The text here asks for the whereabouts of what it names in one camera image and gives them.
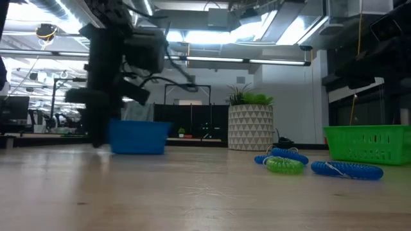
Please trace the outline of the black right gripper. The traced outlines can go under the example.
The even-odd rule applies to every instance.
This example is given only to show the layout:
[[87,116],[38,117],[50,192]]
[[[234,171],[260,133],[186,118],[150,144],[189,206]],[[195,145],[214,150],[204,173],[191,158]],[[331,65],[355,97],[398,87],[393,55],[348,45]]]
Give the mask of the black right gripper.
[[355,90],[375,83],[374,77],[410,78],[410,36],[380,42],[356,61],[323,78],[322,84],[339,83]]

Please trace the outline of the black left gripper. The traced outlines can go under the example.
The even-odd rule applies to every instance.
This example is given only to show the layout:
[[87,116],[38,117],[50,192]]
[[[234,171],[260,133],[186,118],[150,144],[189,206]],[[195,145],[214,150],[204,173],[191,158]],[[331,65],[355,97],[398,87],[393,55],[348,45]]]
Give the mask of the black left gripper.
[[[65,101],[87,105],[88,136],[92,146],[98,148],[106,143],[110,106],[121,106],[124,96],[145,105],[150,92],[124,79],[121,73],[124,37],[121,34],[91,24],[80,29],[80,34],[91,42],[89,62],[85,66],[87,84],[85,88],[68,90]],[[94,106],[102,106],[99,113]]]

